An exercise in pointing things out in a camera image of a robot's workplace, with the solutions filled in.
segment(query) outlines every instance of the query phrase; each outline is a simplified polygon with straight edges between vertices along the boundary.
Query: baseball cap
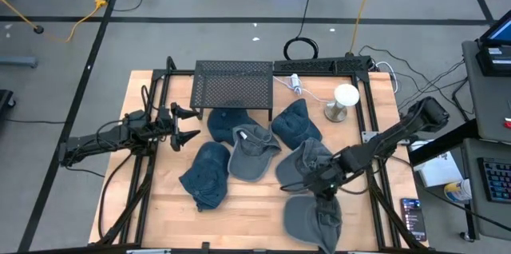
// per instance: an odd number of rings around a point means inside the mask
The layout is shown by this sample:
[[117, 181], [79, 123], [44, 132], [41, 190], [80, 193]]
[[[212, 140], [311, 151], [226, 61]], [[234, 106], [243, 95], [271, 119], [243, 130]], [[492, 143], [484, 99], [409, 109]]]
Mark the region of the baseball cap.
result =
[[270, 130], [260, 125], [240, 125], [233, 129], [234, 150], [228, 171], [249, 182], [263, 178], [271, 159], [280, 152], [280, 145]]
[[248, 116], [246, 109], [213, 109], [208, 117], [208, 129], [216, 142], [226, 141], [234, 145], [232, 129], [238, 125], [257, 124]]
[[294, 239], [318, 245], [326, 254], [335, 253], [343, 223], [337, 198], [324, 200], [312, 195], [293, 195], [284, 206], [284, 228]]
[[315, 138], [308, 138], [284, 158], [275, 170], [279, 183], [290, 191], [305, 189], [300, 183], [303, 177], [319, 166], [325, 165], [332, 153], [323, 143]]
[[227, 194], [229, 156], [229, 150], [222, 144], [206, 142], [196, 154], [192, 167], [179, 177], [199, 212], [218, 207]]
[[313, 137], [323, 139], [319, 129], [309, 119], [307, 103], [301, 98], [291, 103], [271, 123], [271, 129], [289, 149], [296, 149], [302, 141]]

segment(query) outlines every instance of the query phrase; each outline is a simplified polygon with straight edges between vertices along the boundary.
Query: white lamp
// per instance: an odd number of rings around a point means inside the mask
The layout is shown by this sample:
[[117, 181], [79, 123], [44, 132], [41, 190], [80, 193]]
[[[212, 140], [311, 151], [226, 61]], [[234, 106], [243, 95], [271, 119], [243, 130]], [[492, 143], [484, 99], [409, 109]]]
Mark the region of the white lamp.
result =
[[325, 116], [332, 122], [341, 122], [346, 119], [346, 107], [357, 104], [360, 93], [354, 86], [343, 84], [335, 88], [334, 97], [335, 100], [329, 101], [325, 107]]

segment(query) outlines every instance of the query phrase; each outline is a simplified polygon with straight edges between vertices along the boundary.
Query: blue baseball cap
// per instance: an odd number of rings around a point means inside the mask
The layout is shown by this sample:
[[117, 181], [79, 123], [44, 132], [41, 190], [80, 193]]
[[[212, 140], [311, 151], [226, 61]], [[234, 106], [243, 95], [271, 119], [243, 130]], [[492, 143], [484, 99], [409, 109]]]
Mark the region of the blue baseball cap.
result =
[[214, 109], [208, 117], [208, 129], [213, 140], [226, 141], [230, 146], [234, 146], [232, 129], [248, 124], [257, 125], [257, 122], [248, 116], [246, 109]]
[[318, 141], [323, 139], [319, 129], [309, 119], [307, 103], [303, 98], [291, 103], [279, 114], [271, 123], [271, 129], [291, 150], [310, 137]]
[[215, 209], [227, 195], [227, 165], [229, 150], [220, 143], [204, 143], [193, 161], [192, 167], [179, 181], [193, 196], [199, 212]]

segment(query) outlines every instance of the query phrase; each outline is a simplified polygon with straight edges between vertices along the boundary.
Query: smartphone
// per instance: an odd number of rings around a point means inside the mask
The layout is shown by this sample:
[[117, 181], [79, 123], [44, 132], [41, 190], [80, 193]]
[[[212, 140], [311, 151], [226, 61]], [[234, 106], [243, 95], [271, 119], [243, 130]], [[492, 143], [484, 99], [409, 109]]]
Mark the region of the smartphone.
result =
[[401, 199], [402, 220], [415, 239], [426, 241], [426, 226], [422, 216], [421, 202], [414, 198]]

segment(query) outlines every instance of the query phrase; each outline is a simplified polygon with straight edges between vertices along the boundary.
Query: electrical plug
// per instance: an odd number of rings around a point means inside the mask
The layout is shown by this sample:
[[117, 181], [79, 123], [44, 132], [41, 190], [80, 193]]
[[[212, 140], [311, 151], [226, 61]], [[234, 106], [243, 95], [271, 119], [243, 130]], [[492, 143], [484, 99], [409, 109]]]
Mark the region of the electrical plug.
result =
[[102, 8], [103, 6], [106, 6], [107, 2], [106, 0], [96, 0], [96, 8], [100, 9]]

